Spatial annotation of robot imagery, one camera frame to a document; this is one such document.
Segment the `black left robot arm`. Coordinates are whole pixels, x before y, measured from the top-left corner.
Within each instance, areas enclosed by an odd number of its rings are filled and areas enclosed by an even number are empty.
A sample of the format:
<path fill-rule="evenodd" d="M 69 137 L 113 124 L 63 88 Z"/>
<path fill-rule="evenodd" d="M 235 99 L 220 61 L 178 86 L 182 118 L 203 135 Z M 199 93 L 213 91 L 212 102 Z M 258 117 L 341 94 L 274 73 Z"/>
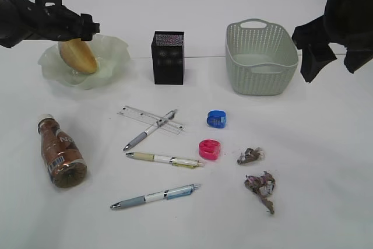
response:
<path fill-rule="evenodd" d="M 89 14 L 63 5 L 43 6 L 29 0 L 1 0 L 1 46 L 12 48 L 23 40 L 91 41 L 100 24 Z"/>

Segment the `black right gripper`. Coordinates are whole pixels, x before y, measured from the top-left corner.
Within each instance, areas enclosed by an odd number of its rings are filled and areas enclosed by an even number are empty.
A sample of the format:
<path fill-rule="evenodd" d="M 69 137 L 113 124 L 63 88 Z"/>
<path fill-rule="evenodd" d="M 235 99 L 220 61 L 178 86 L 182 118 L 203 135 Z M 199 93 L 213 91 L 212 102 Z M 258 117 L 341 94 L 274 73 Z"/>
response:
<path fill-rule="evenodd" d="M 307 83 L 337 60 L 329 43 L 345 46 L 344 65 L 350 73 L 370 62 L 372 0 L 327 0 L 323 15 L 315 23 L 295 28 L 294 44 L 302 50 L 300 72 Z"/>

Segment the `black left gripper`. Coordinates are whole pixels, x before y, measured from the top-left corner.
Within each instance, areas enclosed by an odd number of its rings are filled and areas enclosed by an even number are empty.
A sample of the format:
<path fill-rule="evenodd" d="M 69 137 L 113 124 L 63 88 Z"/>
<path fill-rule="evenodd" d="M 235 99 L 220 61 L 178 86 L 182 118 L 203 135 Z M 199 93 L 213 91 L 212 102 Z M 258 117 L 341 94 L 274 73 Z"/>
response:
<path fill-rule="evenodd" d="M 46 40 L 90 41 L 100 32 L 100 24 L 90 14 L 78 15 L 63 5 L 40 6 L 29 0 L 17 0 L 17 12 L 22 27 Z"/>

